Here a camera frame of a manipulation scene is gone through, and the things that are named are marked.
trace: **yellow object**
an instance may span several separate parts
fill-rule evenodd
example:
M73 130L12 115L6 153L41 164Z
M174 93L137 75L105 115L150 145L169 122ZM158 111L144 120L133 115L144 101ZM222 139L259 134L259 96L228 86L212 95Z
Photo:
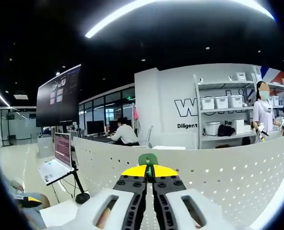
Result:
M144 177L146 166L147 165L140 165L140 166L132 167L130 169L125 170L122 173L122 175Z
M31 197L31 196L28 196L28 201L34 201L34 202L42 203L40 200L34 199L34 198Z
M155 177L178 175L178 173L175 170L157 164L154 164L154 171L155 171Z

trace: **computer monitor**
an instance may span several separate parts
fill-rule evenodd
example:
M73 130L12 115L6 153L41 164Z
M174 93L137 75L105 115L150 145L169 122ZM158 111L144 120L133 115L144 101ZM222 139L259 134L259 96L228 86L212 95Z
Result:
M118 129L118 121L109 121L109 131L115 133Z
M66 167L71 168L71 144L69 133L55 133L55 158Z
M104 133L104 121L87 121L86 122L88 134Z

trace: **desk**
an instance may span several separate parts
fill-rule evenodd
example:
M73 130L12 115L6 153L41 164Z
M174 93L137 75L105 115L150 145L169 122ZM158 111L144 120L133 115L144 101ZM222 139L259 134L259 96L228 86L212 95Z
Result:
M114 143L113 140L111 140L110 138L107 138L106 136L103 136L103 137L83 137L83 138L87 139L87 140L99 141L99 142L104 142L104 143L108 143L108 144Z

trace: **white wall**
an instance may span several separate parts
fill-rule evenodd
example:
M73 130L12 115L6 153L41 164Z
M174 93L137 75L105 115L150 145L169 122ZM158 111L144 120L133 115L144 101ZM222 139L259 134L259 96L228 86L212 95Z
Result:
M151 137L153 146L167 145L185 146L188 149L197 148L198 128L184 129L177 127L178 124L198 123L193 75L195 74L198 79L203 78L204 82L220 83L228 81L228 76L234 77L236 72L246 72L247 80L251 80L253 66L248 64L205 64L163 71L150 69L136 73L135 97L139 121L143 129L142 138L146 137L145 130L153 125L154 133L152 133ZM233 95L242 93L238 90L232 92ZM201 93L201 97L222 95L225 95L225 90ZM190 100L194 103L192 114L188 113L187 116L180 116L176 104L180 103L181 105L185 100L186 103L190 103ZM232 121L233 119L244 118L246 118L246 113L233 112L229 114L225 112L223 115L218 113L212 116L202 115L203 122Z
M160 98L157 69L149 69L136 73L135 77L135 98L136 108L139 116L141 130L139 141L146 140L148 129L152 129L151 143L161 143L161 119L160 119Z

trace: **led strip light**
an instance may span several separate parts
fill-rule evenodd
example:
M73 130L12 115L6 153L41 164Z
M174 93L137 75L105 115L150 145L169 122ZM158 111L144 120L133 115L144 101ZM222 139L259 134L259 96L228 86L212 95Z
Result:
M133 1L129 4L127 4L127 5L119 8L118 10L114 11L112 14L108 15L106 18L104 18L98 24L96 24L89 32L87 32L85 36L87 38L91 38L96 33L98 33L100 30L102 30L105 26L109 25L110 23L112 23L113 21L118 19L119 17L121 17L121 16L135 10L135 9L138 9L142 6L145 6L145 5L148 5L150 3L154 3L154 2L161 2L161 1L178 1L179 2L179 1L198 1L198 0L136 0L136 1ZM252 8L252 9L255 9L255 10L267 15L268 17L270 17L274 20L274 17L272 16L272 14L269 11L267 11L265 8L260 6L254 0L227 0L227 1L237 2L239 4L242 4L242 5L245 5L247 7Z

